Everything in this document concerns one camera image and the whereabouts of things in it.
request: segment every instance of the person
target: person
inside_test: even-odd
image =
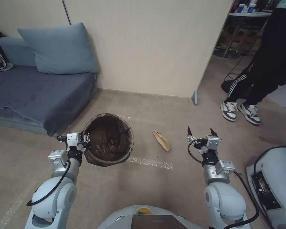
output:
[[[257,104],[278,86],[286,84],[286,0],[282,0],[265,26],[261,46],[251,63],[233,81],[226,100],[220,104],[221,114],[236,120],[237,100],[252,85],[247,100],[238,110],[252,124],[259,125]]]

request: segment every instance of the red object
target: red object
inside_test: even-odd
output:
[[[239,0],[235,0],[230,13],[234,13],[237,10],[238,5],[239,5]]]

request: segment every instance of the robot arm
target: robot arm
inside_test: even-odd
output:
[[[65,137],[65,150],[50,153],[48,159],[53,167],[51,179],[44,182],[34,193],[28,206],[32,206],[25,229],[64,229],[69,211],[76,196],[76,179],[82,163],[79,133],[69,133]]]
[[[217,147],[221,139],[212,129],[211,133],[212,135],[208,135],[206,138],[197,139],[192,136],[188,127],[186,139],[190,142],[189,147],[192,145],[197,148],[203,158],[203,161],[199,161],[189,151],[191,157],[200,162],[204,169],[204,178],[207,185],[204,190],[205,202],[209,208],[212,227],[223,229],[228,225],[222,219],[235,223],[241,223],[248,219],[243,197],[229,185],[229,175],[235,171],[235,167],[231,161],[218,159]],[[248,223],[241,228],[250,228]]]

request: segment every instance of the floor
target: floor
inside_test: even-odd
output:
[[[249,61],[245,58],[236,72]],[[248,123],[241,113],[234,123],[221,116],[219,104],[226,94],[220,84],[236,62],[211,59],[198,90],[198,106],[190,98],[98,90],[66,132],[83,130],[99,113],[120,115],[133,129],[133,160],[105,168],[83,161],[67,228],[95,229],[113,211],[139,204],[171,210],[208,228],[203,168],[187,153],[187,126],[196,137],[210,134],[213,128],[223,139],[220,159],[233,161],[244,178],[252,158],[271,146],[286,144],[286,108],[267,99],[259,106],[262,124],[258,127]],[[153,130],[170,142],[169,152],[158,144]],[[0,126],[0,229],[24,228],[30,212],[25,203],[51,175],[47,156],[64,147],[54,137]],[[192,152],[199,157],[198,151]],[[231,184],[244,196],[251,217],[254,207],[234,175]],[[251,228],[266,227],[259,218]]]

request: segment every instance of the shoelace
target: shoelace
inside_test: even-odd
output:
[[[250,116],[257,116],[257,107],[255,105],[250,105],[248,110],[250,111]]]
[[[238,111],[236,103],[226,103],[226,107],[228,109],[228,112],[235,112],[235,110]]]

